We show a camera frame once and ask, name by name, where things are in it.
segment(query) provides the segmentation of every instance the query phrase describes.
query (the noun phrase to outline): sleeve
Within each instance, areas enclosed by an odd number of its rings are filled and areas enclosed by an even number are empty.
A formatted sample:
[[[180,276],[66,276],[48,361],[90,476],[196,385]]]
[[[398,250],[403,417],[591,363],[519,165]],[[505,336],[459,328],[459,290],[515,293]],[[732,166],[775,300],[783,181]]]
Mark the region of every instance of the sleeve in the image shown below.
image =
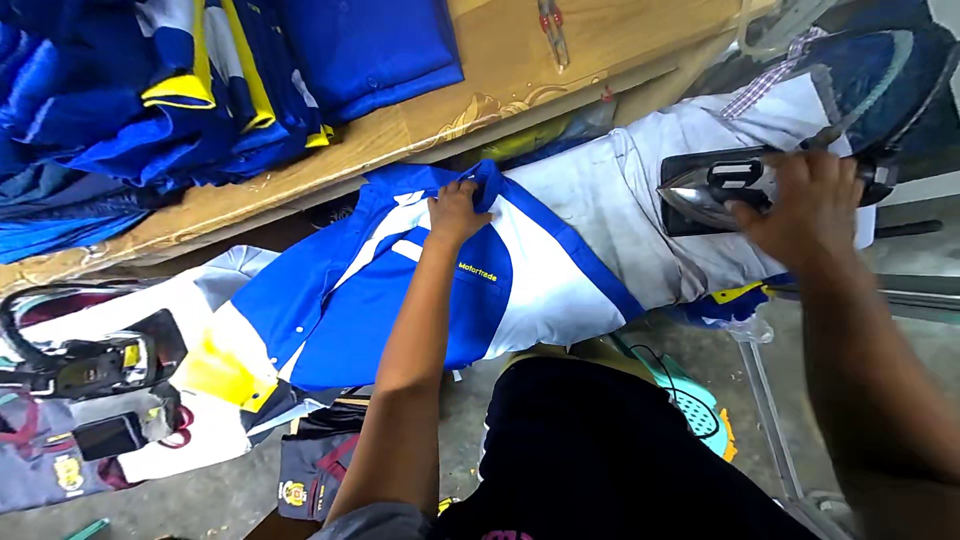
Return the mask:
[[[408,503],[373,503],[327,524],[309,540],[423,540],[426,516]]]

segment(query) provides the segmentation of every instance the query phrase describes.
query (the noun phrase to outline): hand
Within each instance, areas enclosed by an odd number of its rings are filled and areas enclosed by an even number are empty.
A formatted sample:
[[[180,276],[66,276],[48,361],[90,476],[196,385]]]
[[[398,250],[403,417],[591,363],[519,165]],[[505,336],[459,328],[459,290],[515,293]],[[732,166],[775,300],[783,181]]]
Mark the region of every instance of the hand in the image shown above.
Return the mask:
[[[767,215],[742,202],[730,210],[740,230],[795,275],[857,261],[854,211],[863,194],[856,161],[823,151],[771,157],[779,197]]]
[[[428,239],[460,249],[460,246],[473,236],[481,227],[493,220],[489,212],[473,211],[473,192],[476,182],[451,182],[440,188],[437,198],[427,199],[430,209],[430,235]]]

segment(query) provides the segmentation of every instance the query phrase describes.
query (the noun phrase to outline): blue and white shirt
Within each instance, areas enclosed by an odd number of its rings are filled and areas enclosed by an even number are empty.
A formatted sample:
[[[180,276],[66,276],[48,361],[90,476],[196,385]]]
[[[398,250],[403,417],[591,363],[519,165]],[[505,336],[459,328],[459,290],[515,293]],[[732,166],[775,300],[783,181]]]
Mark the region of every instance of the blue and white shirt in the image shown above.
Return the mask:
[[[643,308],[564,221],[490,160],[468,172],[393,164],[370,173],[354,214],[283,253],[218,309],[206,344],[306,390],[373,382],[430,231],[426,199],[481,185],[493,221],[456,260],[447,369],[538,342],[613,331]]]

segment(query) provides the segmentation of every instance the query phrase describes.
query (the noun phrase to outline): stack of folded shirts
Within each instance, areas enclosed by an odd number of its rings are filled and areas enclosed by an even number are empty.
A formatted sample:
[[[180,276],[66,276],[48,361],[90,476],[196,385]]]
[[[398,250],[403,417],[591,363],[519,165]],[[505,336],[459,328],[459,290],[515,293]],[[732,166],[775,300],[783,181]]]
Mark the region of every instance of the stack of folded shirts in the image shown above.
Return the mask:
[[[0,263],[103,240],[463,80],[444,2],[402,4],[0,0]],[[421,37],[371,39],[399,17]]]

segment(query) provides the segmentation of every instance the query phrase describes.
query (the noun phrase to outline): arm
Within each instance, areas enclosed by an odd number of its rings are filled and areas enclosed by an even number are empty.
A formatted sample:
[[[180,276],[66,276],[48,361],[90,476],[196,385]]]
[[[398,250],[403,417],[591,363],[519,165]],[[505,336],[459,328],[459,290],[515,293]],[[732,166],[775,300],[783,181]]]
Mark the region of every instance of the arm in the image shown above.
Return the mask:
[[[387,340],[353,460],[327,522],[370,503],[416,505],[436,516],[437,427],[446,357],[450,286],[460,247],[491,216],[473,212],[473,182],[430,199],[432,231]]]
[[[960,417],[852,247],[856,163],[810,153],[774,165],[771,213],[732,209],[800,283],[810,401],[837,477],[868,538],[960,537]]]

